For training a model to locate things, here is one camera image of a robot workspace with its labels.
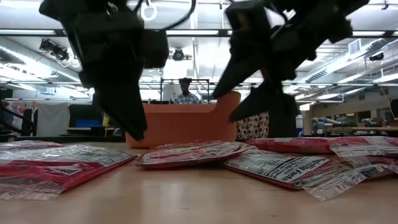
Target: orange plastic container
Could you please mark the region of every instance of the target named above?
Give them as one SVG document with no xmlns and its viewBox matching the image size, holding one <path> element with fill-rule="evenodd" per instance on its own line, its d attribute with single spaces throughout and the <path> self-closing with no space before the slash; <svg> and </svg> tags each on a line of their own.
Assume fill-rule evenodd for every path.
<svg viewBox="0 0 398 224">
<path fill-rule="evenodd" d="M 129 147 L 149 148 L 195 140 L 234 141 L 236 123 L 228 116 L 238 105 L 241 94 L 231 91 L 216 105 L 151 105 L 144 103 L 148 130 L 145 139 L 134 140 L 126 134 Z"/>
</svg>

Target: plastic bag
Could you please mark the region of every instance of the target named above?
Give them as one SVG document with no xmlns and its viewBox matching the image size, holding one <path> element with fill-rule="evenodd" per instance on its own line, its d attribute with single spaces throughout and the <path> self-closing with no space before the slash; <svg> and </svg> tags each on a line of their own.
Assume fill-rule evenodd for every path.
<svg viewBox="0 0 398 224">
<path fill-rule="evenodd" d="M 0 151 L 6 151 L 11 149 L 45 149 L 52 147 L 62 147 L 63 145 L 55 142 L 45 141 L 14 141 L 14 142 L 2 142 L 0 143 Z"/>
<path fill-rule="evenodd" d="M 324 201 L 366 179 L 398 172 L 395 159 L 373 157 L 368 166 L 354 167 L 338 156 L 301 156 L 251 150 L 223 163 L 228 169 L 290 189 L 305 189 Z"/>
<path fill-rule="evenodd" d="M 398 156 L 398 139 L 383 136 L 255 139 L 245 143 L 278 153 Z"/>
<path fill-rule="evenodd" d="M 136 164 L 146 168 L 188 166 L 204 162 L 219 161 L 237 156 L 247 149 L 256 149 L 240 142 L 198 142 L 170 144 L 157 147 L 138 157 Z"/>
<path fill-rule="evenodd" d="M 0 154 L 0 199 L 51 200 L 135 157 L 81 145 L 8 151 Z"/>
</svg>

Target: table surface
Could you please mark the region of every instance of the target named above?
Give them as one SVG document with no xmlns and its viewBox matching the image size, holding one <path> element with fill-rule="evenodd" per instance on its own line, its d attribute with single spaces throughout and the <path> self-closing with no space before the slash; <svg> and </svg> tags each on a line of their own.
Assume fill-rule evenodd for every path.
<svg viewBox="0 0 398 224">
<path fill-rule="evenodd" d="M 84 144 L 130 150 L 123 143 Z M 365 182 L 319 202 L 229 170 L 144 171 L 130 163 L 53 201 L 0 200 L 0 223 L 388 224 L 397 223 L 397 186 L 396 178 Z"/>
</svg>

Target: plaid shirt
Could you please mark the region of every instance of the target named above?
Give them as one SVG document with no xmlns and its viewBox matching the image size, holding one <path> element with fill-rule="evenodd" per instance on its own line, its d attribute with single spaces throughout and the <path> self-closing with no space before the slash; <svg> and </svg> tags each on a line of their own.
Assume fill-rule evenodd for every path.
<svg viewBox="0 0 398 224">
<path fill-rule="evenodd" d="M 189 93 L 188 96 L 180 94 L 174 100 L 174 104 L 200 104 L 200 100 L 197 96 L 195 96 L 192 93 Z"/>
</svg>

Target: man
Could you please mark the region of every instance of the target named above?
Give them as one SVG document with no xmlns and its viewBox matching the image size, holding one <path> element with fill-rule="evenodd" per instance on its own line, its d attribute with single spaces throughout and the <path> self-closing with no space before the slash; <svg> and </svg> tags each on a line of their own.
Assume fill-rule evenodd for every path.
<svg viewBox="0 0 398 224">
<path fill-rule="evenodd" d="M 178 95 L 175 99 L 175 104 L 200 104 L 200 100 L 197 96 L 189 92 L 189 85 L 191 78 L 181 78 L 179 80 L 182 94 Z"/>
</svg>

